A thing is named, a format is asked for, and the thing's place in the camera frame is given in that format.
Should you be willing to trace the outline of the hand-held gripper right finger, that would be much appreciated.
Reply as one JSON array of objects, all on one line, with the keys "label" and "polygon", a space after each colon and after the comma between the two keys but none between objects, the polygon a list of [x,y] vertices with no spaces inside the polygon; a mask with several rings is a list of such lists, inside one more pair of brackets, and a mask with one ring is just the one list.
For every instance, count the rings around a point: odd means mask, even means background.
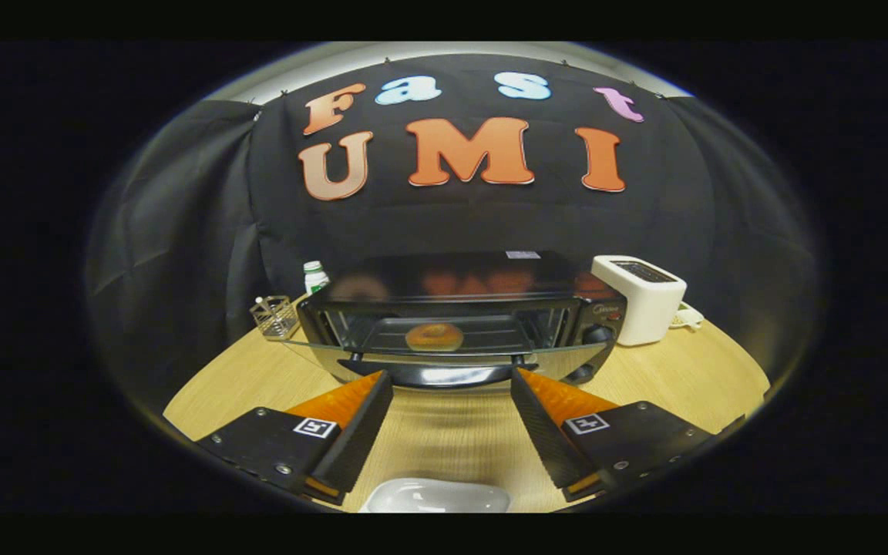
[{"label": "hand-held gripper right finger", "polygon": [[718,440],[652,402],[617,405],[525,368],[513,370],[511,396],[567,502],[627,494]]}]

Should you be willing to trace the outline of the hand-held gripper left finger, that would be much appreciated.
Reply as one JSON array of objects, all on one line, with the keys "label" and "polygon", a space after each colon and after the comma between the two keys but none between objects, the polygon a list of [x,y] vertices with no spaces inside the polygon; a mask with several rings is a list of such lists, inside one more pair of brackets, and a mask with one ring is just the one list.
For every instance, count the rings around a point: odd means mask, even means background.
[{"label": "hand-held gripper left finger", "polygon": [[197,443],[288,494],[340,506],[391,401],[392,380],[379,370],[284,411],[253,408]]}]

